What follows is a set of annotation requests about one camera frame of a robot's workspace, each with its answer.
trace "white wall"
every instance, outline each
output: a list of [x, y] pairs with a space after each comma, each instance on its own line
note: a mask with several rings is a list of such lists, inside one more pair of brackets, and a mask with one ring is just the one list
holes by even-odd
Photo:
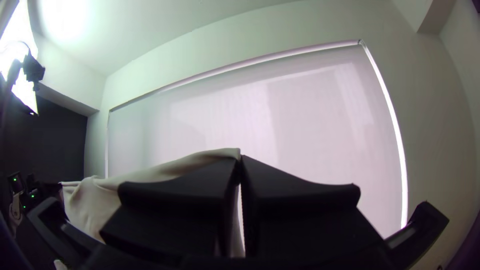
[[434, 0], [392, 0], [411, 28], [417, 32]]
[[[471, 0], [458, 0], [440, 33], [458, 71], [475, 128], [480, 153], [480, 14]], [[476, 210], [480, 210], [480, 158], [477, 158]]]
[[180, 36], [109, 76], [88, 119], [85, 174], [104, 175], [109, 109], [192, 75], [268, 53], [364, 39], [398, 117], [409, 214], [428, 200], [450, 224], [415, 269], [436, 269], [461, 244], [474, 213], [472, 119], [438, 36], [417, 34], [385, 0], [305, 0], [257, 9]]
[[33, 37], [38, 47], [38, 62], [46, 67], [41, 83], [70, 99], [99, 110], [106, 78], [40, 34], [34, 32]]

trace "black equipment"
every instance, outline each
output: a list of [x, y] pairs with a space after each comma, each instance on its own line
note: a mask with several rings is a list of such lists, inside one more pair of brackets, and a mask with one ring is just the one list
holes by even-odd
[[[246, 257], [231, 258], [239, 184]], [[52, 197], [28, 218], [79, 270], [404, 270], [449, 222], [423, 202], [405, 228], [382, 239], [357, 209], [358, 186], [308, 182], [245, 155], [170, 181], [125, 182], [118, 196], [121, 207], [100, 231], [106, 244], [69, 224]]]

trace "window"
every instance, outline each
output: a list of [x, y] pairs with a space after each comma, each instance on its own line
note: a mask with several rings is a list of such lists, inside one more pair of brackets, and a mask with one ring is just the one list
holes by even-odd
[[307, 181], [358, 185], [358, 208], [386, 238], [406, 221], [406, 178], [398, 124], [378, 75], [368, 51], [351, 45], [159, 91], [111, 112], [108, 173], [240, 148]]

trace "lamp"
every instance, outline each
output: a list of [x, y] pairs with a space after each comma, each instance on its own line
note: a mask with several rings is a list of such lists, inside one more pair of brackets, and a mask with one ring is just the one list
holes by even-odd
[[35, 114], [38, 114], [38, 109], [34, 91], [39, 89], [38, 81], [45, 73], [45, 69], [35, 60], [37, 55], [28, 3], [27, 0], [19, 0], [0, 39], [0, 72], [6, 79], [14, 60], [22, 63], [20, 68], [23, 72], [18, 75], [11, 92]]

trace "black panel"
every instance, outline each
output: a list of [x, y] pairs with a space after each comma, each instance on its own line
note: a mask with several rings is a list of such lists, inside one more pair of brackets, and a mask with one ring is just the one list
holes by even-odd
[[213, 256], [216, 243], [228, 254], [236, 164], [224, 159], [169, 181], [121, 184], [122, 206], [100, 235], [119, 250], [170, 265], [175, 255]]

